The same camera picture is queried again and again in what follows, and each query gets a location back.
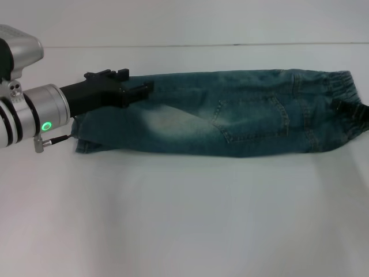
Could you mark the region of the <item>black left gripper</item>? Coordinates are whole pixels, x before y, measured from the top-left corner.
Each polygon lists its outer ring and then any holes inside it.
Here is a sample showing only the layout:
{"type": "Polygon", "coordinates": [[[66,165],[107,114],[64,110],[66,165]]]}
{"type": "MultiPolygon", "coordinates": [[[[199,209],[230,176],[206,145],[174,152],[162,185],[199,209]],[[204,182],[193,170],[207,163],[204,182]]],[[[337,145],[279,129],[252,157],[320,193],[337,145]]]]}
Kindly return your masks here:
{"type": "Polygon", "coordinates": [[[104,70],[100,73],[85,73],[85,80],[61,87],[69,105],[70,116],[76,117],[101,107],[129,107],[148,98],[154,90],[154,82],[137,87],[123,87],[129,80],[129,69],[104,70]]]}

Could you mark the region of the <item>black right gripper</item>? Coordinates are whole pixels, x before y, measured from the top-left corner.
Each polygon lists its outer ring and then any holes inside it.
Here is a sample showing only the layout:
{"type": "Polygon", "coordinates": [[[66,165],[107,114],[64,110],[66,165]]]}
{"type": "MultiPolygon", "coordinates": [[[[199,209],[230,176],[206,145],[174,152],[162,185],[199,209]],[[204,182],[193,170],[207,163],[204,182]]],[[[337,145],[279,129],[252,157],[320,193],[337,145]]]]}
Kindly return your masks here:
{"type": "Polygon", "coordinates": [[[352,119],[363,129],[368,130],[368,106],[364,104],[353,104],[342,100],[334,100],[331,108],[340,114],[351,116],[352,119]]]}

